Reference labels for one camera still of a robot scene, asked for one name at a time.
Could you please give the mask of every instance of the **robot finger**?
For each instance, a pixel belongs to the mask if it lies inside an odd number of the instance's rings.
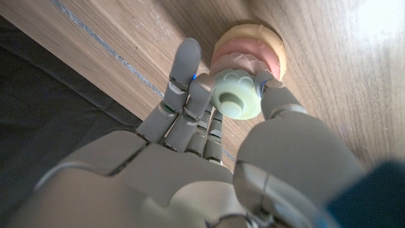
[[[257,75],[258,80],[263,80],[261,84],[261,111],[265,120],[274,118],[283,111],[298,111],[307,113],[296,97],[286,88],[286,86],[275,79],[270,72],[262,71]]]
[[[203,158],[222,165],[222,114],[215,110],[208,130]]]
[[[200,121],[198,121],[197,129],[192,135],[189,144],[187,145],[185,152],[194,153],[198,157],[202,158],[204,153],[205,142],[207,141],[207,131],[209,125],[209,119],[211,118],[211,111],[213,106],[211,103],[208,103],[207,108]]]
[[[206,110],[214,88],[215,79],[206,73],[190,83],[190,98],[163,143],[166,147],[184,152]]]
[[[189,96],[189,84],[197,72],[200,60],[200,45],[195,39],[186,38],[177,49],[165,96],[136,129],[139,135],[152,143],[163,138]]]

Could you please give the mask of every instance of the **robotic hand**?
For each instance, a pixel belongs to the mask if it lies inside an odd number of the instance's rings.
[[[39,181],[11,227],[335,227],[326,203],[363,176],[320,120],[267,70],[254,78],[265,122],[221,166],[215,79],[201,49],[180,45],[162,102],[136,129],[72,153]]]

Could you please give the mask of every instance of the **wood grain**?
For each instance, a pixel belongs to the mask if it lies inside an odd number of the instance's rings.
[[[353,150],[364,167],[405,158],[405,4],[401,0],[60,2],[162,92],[184,37],[200,42],[199,72],[207,72],[213,46],[225,31],[241,23],[264,24],[285,43],[287,87]],[[52,1],[2,1],[1,6],[3,16],[140,118],[161,99],[108,57]],[[43,25],[30,23],[30,14]],[[75,51],[66,50],[64,42]],[[82,53],[97,73],[85,69],[83,59],[77,58]],[[248,121],[225,119],[224,148],[234,158],[260,121],[261,116]],[[233,169],[227,157],[224,164]]]

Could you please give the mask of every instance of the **black fabric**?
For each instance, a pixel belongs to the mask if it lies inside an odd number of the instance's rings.
[[[77,148],[141,121],[0,18],[0,226]]]

